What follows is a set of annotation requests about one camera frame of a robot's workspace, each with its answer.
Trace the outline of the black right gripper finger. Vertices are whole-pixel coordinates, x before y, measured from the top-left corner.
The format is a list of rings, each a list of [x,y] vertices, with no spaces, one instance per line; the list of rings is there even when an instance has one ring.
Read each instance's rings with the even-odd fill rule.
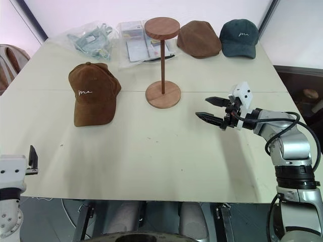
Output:
[[[217,127],[220,127],[224,123],[224,120],[222,118],[216,117],[211,113],[196,112],[195,115],[201,120],[203,120],[204,122]]]
[[[227,107],[230,104],[229,99],[221,98],[221,97],[208,97],[205,99],[208,103],[218,106],[218,107]]]

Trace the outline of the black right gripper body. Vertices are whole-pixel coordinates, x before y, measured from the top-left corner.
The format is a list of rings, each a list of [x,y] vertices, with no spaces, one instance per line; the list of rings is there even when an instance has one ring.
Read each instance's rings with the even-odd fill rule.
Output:
[[[240,106],[242,105],[239,97],[236,97],[233,101],[229,99],[224,99],[222,101],[222,107],[225,107],[225,116],[223,123],[220,125],[220,128],[225,131],[227,127],[235,128],[238,124],[238,119],[235,117],[235,114],[239,113]]]

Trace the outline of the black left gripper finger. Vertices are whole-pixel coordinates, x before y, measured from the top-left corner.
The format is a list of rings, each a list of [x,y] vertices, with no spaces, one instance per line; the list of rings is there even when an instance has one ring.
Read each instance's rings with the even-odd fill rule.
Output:
[[[38,155],[32,145],[30,145],[28,165],[32,169],[38,169]]]

